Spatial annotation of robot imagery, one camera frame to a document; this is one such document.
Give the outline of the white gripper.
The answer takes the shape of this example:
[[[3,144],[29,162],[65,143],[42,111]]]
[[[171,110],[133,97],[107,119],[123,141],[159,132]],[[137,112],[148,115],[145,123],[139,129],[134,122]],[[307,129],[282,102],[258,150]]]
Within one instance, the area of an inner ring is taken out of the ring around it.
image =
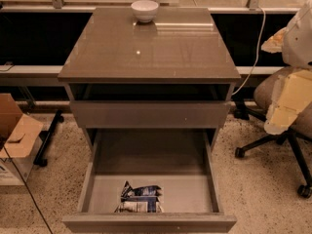
[[[270,54],[282,53],[286,33],[285,27],[278,30],[261,45],[261,50]],[[286,77],[279,75],[271,99],[264,130],[270,135],[279,135],[312,102],[312,72],[303,69]]]

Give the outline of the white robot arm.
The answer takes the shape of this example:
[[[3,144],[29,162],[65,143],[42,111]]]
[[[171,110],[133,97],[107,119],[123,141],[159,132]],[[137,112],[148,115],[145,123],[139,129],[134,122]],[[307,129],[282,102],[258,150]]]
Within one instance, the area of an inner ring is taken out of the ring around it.
[[[312,102],[312,0],[305,2],[286,27],[266,40],[261,50],[281,52],[283,62],[294,69],[291,74],[278,76],[266,114],[264,130],[279,135]]]

